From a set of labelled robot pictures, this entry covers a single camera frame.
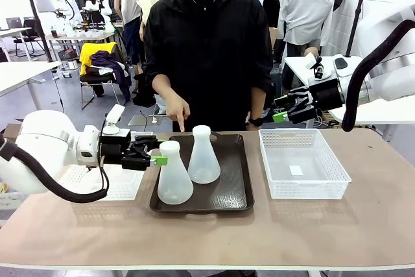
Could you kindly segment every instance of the navy shorts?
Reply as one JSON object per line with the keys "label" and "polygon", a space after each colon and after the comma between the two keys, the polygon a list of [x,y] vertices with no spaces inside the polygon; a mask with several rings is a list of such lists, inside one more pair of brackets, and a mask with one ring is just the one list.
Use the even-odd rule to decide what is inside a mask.
{"label": "navy shorts", "polygon": [[140,24],[141,19],[138,17],[124,25],[125,45],[128,55],[131,56],[131,63],[133,65],[138,65],[140,62]]}

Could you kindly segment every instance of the white plastic flask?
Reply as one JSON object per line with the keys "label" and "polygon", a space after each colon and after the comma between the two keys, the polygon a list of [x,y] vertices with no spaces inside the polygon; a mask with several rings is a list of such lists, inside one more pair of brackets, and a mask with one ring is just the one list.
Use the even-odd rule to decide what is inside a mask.
{"label": "white plastic flask", "polygon": [[190,158],[189,176],[198,184],[212,183],[220,176],[220,166],[210,142],[210,134],[208,126],[193,128],[195,144]]}
{"label": "white plastic flask", "polygon": [[182,204],[192,196],[193,183],[180,157],[180,144],[163,142],[160,152],[167,157],[167,165],[161,167],[158,197],[165,204]]}

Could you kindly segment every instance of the yellow cloth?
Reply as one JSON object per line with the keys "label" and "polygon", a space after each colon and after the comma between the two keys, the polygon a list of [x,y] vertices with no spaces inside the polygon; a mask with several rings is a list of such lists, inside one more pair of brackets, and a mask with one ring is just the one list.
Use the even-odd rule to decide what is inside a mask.
{"label": "yellow cloth", "polygon": [[86,66],[91,66],[91,55],[97,53],[98,51],[108,51],[112,53],[116,42],[110,43],[85,43],[82,46],[82,51],[80,52],[79,62],[82,63],[80,68],[80,75],[86,74]]}

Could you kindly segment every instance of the white label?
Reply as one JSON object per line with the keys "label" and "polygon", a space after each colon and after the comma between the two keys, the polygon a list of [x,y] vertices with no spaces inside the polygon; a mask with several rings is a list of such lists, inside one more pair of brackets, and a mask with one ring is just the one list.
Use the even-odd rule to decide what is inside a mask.
{"label": "white label", "polygon": [[290,165],[291,175],[304,175],[299,165]]}
{"label": "white label", "polygon": [[22,203],[22,199],[15,193],[0,194],[0,210],[14,210]]}

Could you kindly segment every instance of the black tray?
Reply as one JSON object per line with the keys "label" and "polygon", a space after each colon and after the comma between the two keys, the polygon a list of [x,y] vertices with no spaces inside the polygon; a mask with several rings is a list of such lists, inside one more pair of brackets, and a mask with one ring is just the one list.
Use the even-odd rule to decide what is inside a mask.
{"label": "black tray", "polygon": [[[193,150],[193,136],[173,136],[180,143],[180,156],[186,169]],[[163,213],[207,214],[245,211],[254,205],[254,194],[246,160],[244,139],[237,134],[211,136],[211,142],[220,165],[220,177],[210,184],[193,183],[192,197],[183,204],[168,205],[157,195],[160,174],[157,177],[150,208]]]}

